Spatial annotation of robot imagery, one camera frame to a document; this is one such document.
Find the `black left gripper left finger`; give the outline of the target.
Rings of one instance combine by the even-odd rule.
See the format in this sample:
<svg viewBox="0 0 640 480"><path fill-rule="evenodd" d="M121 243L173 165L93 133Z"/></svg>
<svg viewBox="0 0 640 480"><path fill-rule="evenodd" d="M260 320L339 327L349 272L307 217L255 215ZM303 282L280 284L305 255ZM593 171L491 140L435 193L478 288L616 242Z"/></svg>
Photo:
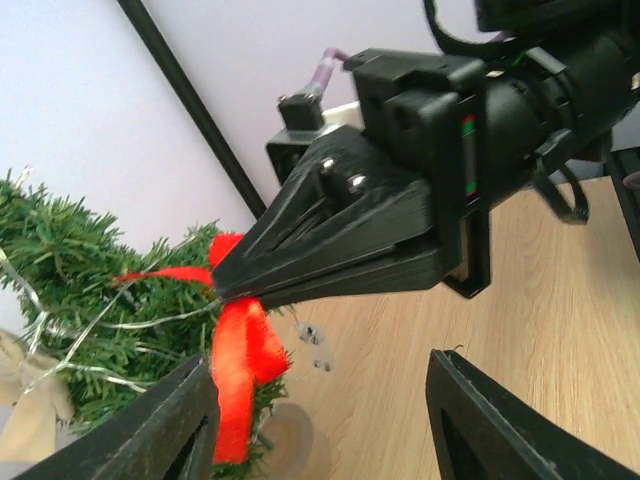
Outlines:
<svg viewBox="0 0 640 480"><path fill-rule="evenodd" d="M209 360L195 355L103 425L17 478L209 479L219 417Z"/></svg>

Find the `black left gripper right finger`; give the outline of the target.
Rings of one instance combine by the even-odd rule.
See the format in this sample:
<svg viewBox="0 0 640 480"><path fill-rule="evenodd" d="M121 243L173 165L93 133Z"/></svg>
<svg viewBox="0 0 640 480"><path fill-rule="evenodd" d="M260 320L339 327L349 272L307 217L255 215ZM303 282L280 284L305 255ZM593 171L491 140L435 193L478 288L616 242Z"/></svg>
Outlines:
<svg viewBox="0 0 640 480"><path fill-rule="evenodd" d="M433 350L426 404L440 477L636 479L558 427L453 350Z"/></svg>

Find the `clear led string lights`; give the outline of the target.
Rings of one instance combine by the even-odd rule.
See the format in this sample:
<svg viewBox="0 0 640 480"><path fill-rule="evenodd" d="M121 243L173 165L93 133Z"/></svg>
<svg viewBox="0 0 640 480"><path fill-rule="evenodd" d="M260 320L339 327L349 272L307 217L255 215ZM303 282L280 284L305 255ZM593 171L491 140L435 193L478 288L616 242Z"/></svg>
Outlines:
<svg viewBox="0 0 640 480"><path fill-rule="evenodd" d="M177 245L160 238L138 252L113 214L45 186L1 181L1 256L9 265L1 279L21 291L28 344L98 392L108 382L143 389L210 346L221 310L212 290L158 273L204 266L217 232L215 224L192 227Z"/></svg>

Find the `clear plastic battery box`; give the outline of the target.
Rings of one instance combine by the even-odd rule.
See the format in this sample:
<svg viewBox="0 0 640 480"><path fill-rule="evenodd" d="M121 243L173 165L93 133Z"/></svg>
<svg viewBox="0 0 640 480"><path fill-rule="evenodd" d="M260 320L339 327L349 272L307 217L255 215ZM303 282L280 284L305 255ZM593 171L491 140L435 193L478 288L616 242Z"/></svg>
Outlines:
<svg viewBox="0 0 640 480"><path fill-rule="evenodd" d="M296 332L299 341L305 345L312 368L325 373L334 372L333 352L323 329L310 323L297 321Z"/></svg>

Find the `small green christmas tree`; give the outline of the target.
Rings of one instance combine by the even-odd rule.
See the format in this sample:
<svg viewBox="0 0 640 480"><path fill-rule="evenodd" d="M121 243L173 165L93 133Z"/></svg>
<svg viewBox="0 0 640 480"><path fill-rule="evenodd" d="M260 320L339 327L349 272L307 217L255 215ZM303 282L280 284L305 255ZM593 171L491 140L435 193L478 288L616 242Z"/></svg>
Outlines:
<svg viewBox="0 0 640 480"><path fill-rule="evenodd" d="M215 293L213 270L239 236L207 224L140 254L115 222L2 181L1 281L20 293L27 354L51 357L28 389L61 381L72 423L91 431L201 354L218 390L213 475L247 478L260 457L259 416L283 396L289 358L258 300Z"/></svg>

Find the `red ribbon bow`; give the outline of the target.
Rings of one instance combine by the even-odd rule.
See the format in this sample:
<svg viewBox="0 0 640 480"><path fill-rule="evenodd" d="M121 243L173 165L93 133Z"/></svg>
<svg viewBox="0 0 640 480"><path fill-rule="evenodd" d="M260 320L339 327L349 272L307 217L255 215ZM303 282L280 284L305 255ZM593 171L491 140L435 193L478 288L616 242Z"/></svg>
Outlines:
<svg viewBox="0 0 640 480"><path fill-rule="evenodd" d="M225 300L213 332L212 378L218 389L215 465L248 460L257 416L256 390L288 370L288 355L255 297Z"/></svg>

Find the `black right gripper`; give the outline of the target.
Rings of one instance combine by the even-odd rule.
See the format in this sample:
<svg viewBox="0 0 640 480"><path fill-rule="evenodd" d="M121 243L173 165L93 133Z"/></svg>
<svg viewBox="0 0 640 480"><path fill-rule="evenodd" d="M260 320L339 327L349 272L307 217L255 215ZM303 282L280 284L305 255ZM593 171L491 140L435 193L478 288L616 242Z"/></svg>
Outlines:
<svg viewBox="0 0 640 480"><path fill-rule="evenodd" d="M445 284L475 297L491 282L486 64L366 49L344 67L366 135L392 158L351 126L314 141L215 268L217 295L271 309L428 290L443 279L444 256Z"/></svg>

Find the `round wooden tree base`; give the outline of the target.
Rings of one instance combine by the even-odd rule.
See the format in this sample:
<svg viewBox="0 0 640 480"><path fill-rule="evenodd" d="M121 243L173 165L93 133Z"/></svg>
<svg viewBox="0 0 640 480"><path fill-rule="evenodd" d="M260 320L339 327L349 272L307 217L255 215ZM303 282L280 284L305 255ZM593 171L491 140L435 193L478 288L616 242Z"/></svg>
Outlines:
<svg viewBox="0 0 640 480"><path fill-rule="evenodd" d="M331 448L308 413L291 402L278 404L262 424L257 440L265 448L259 479L328 479Z"/></svg>

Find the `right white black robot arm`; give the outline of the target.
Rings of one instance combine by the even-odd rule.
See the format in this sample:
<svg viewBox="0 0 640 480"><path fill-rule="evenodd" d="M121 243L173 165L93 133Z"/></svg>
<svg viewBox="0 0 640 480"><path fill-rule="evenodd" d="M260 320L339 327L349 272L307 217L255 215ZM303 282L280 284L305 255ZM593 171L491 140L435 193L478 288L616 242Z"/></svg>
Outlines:
<svg viewBox="0 0 640 480"><path fill-rule="evenodd" d="M567 162L604 161L638 103L635 1L480 1L467 43L424 10L440 53L367 49L343 66L360 126L286 130L269 148L272 204L213 271L225 301L275 308L491 281L490 211L532 187L556 218L589 205Z"/></svg>

